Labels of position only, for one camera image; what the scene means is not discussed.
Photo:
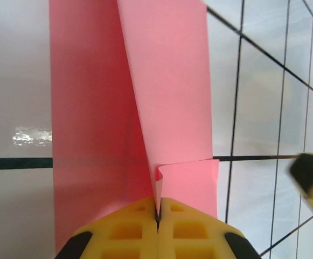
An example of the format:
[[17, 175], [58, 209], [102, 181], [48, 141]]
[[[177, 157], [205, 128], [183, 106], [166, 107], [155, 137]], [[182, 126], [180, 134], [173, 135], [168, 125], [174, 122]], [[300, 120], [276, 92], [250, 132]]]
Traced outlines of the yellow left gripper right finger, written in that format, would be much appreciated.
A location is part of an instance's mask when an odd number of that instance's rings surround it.
[[175, 199], [161, 199], [159, 259], [261, 259], [238, 229]]

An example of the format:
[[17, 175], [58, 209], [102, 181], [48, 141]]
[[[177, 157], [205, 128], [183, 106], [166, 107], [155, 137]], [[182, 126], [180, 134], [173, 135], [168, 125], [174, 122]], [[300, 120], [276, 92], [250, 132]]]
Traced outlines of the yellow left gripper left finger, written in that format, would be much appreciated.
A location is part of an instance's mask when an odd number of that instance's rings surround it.
[[80, 229], [54, 259], [157, 259], [155, 202], [140, 199]]

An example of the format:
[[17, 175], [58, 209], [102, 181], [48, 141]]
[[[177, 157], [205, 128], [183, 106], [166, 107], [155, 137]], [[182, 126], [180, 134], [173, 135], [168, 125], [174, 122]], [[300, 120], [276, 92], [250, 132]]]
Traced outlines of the pink paper sheet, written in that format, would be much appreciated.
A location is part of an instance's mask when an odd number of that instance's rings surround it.
[[215, 215], [201, 0], [50, 0], [57, 253], [140, 199]]

